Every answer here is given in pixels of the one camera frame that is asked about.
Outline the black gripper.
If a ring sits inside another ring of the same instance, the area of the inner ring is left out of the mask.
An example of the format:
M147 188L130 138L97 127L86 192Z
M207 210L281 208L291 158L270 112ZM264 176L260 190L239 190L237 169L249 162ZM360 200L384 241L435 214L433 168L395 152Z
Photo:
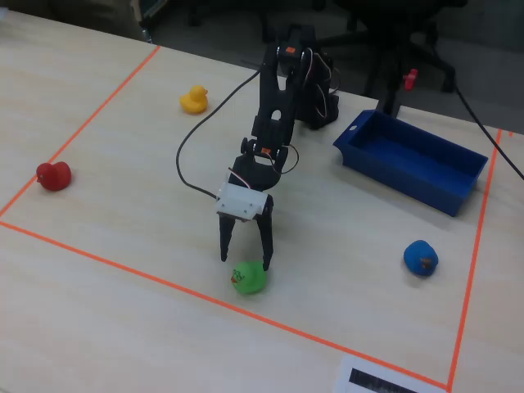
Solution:
M228 181L231 184L245 187L245 182L251 189L264 192L274 187L281 178L280 174L271 165L257 163L254 156L244 154L236 158L233 163L233 172L239 175L243 181L231 173ZM263 270L267 271L273 256L273 197L267 195L262 213L255 217L263 249ZM219 215L219 245L220 259L225 262L228 258L228 247L233 235L236 220L226 215Z

